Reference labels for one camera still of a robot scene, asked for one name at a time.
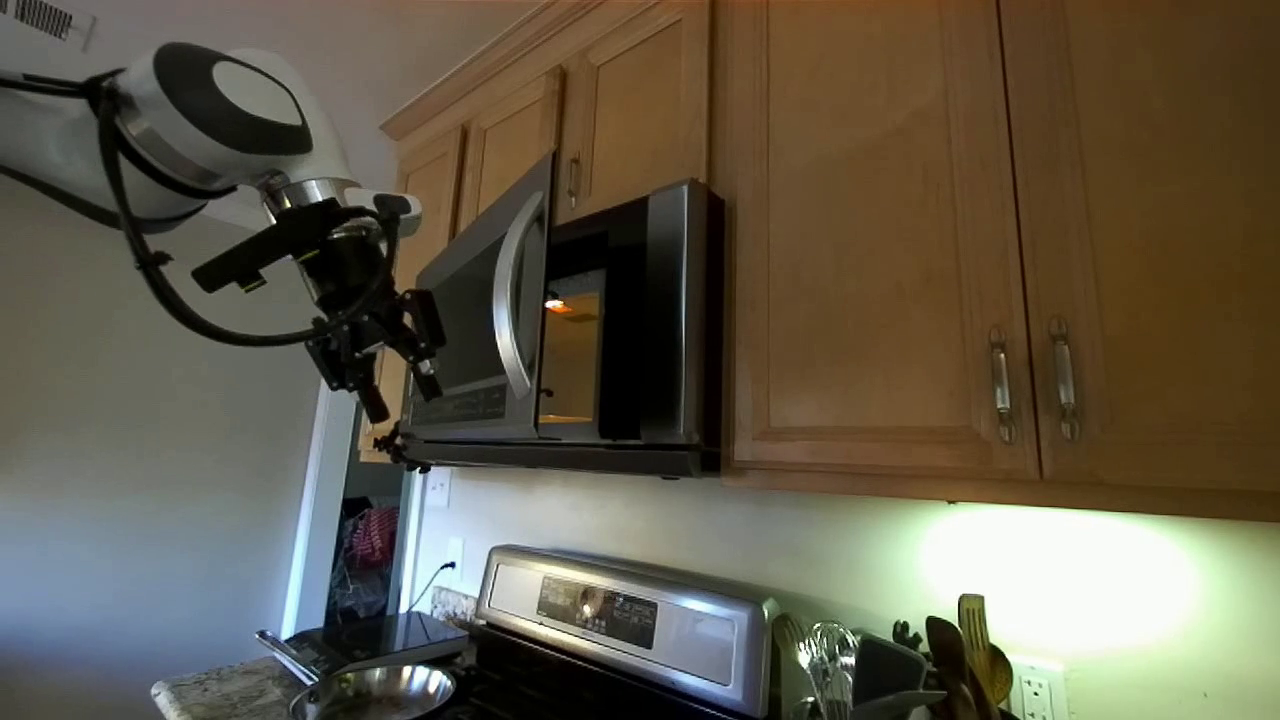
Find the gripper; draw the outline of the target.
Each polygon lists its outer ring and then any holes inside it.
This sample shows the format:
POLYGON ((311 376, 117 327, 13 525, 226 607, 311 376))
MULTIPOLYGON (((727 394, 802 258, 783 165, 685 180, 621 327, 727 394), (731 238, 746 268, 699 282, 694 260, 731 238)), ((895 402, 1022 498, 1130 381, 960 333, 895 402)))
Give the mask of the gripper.
POLYGON ((429 290, 397 290, 397 242, 396 231, 339 228, 298 260, 321 313, 314 322, 321 334, 303 347, 329 389, 353 395, 371 425, 390 411, 378 388, 376 355, 366 354, 394 351, 424 401, 443 396, 433 363, 445 332, 429 290))

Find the microwave door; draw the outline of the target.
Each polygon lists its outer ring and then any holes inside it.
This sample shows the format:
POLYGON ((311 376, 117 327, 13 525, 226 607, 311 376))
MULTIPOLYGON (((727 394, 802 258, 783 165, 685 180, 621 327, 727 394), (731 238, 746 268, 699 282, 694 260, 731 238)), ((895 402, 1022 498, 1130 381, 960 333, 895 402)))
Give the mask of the microwave door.
POLYGON ((556 154, 538 160, 515 184, 419 274, 442 319, 447 343, 434 360, 443 396, 430 402, 412 393, 401 429, 436 442, 506 442, 538 436, 538 379, 547 290, 547 245, 556 154), (532 377, 532 392, 516 398, 497 351, 492 290, 499 245, 515 214, 531 193, 544 191, 543 217, 518 264, 518 341, 532 377))

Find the microwave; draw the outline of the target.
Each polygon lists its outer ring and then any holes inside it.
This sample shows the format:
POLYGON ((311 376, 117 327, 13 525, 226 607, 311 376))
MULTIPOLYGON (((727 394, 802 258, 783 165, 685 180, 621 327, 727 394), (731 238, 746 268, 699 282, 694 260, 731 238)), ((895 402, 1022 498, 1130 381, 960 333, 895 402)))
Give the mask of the microwave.
POLYGON ((436 442, 431 466, 708 477, 722 466, 724 202, 696 179, 554 225, 538 436, 436 442))

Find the black clamp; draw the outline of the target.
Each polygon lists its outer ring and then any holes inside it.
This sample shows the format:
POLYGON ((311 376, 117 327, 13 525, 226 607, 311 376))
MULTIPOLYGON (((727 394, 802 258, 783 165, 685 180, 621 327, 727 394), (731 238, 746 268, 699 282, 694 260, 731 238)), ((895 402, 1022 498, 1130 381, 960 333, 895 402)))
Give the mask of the black clamp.
POLYGON ((401 465, 404 471, 425 475, 433 469, 430 462, 419 461, 407 455, 407 443, 401 432, 399 421, 394 421, 385 434, 376 436, 372 447, 376 452, 387 455, 393 464, 401 465))

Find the red cloth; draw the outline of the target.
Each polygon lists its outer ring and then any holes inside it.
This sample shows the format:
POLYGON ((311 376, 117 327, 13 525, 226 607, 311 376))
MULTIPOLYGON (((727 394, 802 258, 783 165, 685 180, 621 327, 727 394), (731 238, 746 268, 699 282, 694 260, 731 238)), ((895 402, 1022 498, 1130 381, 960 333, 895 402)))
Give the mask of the red cloth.
POLYGON ((349 527, 344 561, 356 570, 387 570, 394 562, 401 511, 376 506, 362 511, 349 527))

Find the small wooden cabinet door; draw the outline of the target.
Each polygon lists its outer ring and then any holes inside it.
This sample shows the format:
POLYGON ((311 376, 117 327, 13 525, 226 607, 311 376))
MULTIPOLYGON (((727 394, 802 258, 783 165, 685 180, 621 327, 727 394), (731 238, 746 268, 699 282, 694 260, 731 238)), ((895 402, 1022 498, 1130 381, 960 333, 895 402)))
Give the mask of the small wooden cabinet door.
POLYGON ((568 61, 556 223, 707 178, 710 0, 607 3, 628 15, 568 61), (577 208, 564 192, 581 158, 577 208))
POLYGON ((467 123, 457 232, 558 147, 563 95, 564 70, 553 67, 467 123))

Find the black portable cooktop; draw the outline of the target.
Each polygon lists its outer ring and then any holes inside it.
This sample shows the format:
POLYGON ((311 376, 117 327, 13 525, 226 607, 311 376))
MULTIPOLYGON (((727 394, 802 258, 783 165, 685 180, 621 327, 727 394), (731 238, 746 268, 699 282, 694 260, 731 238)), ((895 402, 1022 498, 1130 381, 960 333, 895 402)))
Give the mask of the black portable cooktop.
POLYGON ((457 626, 411 611, 300 632, 284 644, 302 665, 319 676, 330 676, 362 667, 451 659, 470 646, 470 638, 457 626))

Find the steel frying pan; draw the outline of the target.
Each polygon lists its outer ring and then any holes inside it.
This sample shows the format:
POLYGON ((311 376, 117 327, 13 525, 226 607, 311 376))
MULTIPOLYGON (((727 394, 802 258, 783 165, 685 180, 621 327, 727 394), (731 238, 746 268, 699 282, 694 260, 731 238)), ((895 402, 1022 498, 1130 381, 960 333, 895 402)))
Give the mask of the steel frying pan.
POLYGON ((361 667, 323 676, 269 630, 255 633, 276 661, 303 683, 289 702, 287 720, 422 720, 443 710, 458 682, 424 664, 361 667))

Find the stainless steel stove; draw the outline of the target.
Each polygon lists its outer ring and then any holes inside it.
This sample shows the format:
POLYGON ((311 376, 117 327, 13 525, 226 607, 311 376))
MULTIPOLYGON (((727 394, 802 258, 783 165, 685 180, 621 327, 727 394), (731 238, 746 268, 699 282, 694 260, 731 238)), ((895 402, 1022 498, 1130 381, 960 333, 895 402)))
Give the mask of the stainless steel stove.
POLYGON ((782 720, 778 612, 740 582, 500 544, 429 720, 782 720))

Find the ceiling vent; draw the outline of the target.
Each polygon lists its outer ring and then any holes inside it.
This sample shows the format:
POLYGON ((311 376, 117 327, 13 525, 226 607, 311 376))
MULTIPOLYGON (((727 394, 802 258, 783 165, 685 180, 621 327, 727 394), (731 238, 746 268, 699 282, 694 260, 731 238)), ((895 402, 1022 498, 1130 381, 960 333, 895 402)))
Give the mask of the ceiling vent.
POLYGON ((97 18, 51 0, 0 0, 0 24, 23 27, 51 41, 84 51, 97 18))

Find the large wooden cabinet door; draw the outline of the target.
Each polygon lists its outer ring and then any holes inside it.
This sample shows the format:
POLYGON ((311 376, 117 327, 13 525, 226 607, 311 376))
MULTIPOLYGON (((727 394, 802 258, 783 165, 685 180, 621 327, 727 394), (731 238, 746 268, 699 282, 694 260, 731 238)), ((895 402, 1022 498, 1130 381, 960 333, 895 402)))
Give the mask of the large wooden cabinet door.
POLYGON ((998 9, 1046 477, 1280 493, 1280 0, 998 9))
POLYGON ((742 0, 719 22, 733 465, 1037 477, 998 0, 742 0))

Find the metal slotted spoon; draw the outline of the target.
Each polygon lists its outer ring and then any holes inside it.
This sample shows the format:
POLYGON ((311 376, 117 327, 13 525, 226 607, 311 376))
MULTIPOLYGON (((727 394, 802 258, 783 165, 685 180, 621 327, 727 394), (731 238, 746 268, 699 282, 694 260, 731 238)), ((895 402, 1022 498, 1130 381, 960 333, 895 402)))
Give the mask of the metal slotted spoon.
POLYGON ((809 691, 809 694, 794 707, 792 720, 826 720, 820 708, 819 691, 810 670, 813 653, 808 630, 790 612, 780 612, 772 621, 772 630, 780 652, 795 662, 809 691))

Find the black spatula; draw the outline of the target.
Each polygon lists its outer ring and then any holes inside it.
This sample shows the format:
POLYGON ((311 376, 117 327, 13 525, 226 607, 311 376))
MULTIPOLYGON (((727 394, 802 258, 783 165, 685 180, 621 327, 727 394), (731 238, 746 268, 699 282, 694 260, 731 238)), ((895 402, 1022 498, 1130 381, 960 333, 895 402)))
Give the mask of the black spatula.
POLYGON ((918 652, 870 633, 855 639, 849 720, 910 720, 946 700, 946 692, 925 688, 928 662, 918 652))

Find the bundle of wooden spoons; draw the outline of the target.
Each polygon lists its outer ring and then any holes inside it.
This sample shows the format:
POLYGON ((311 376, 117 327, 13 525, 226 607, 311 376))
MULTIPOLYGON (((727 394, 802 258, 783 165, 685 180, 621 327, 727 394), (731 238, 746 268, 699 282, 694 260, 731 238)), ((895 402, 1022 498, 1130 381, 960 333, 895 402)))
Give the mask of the bundle of wooden spoons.
POLYGON ((1019 720, 1004 705, 1014 687, 1012 664, 989 638, 986 597, 965 593, 957 621, 928 616, 925 641, 937 689, 945 697, 929 706, 934 720, 1019 720))

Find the wooden wall cabinets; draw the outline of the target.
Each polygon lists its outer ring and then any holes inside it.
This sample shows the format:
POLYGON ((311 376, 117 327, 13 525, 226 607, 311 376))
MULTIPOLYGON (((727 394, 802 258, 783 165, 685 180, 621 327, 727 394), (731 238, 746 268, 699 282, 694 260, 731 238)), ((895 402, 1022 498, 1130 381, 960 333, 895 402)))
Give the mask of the wooden wall cabinets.
POLYGON ((1280 0, 539 0, 383 129, 366 450, 1280 521, 1280 0))

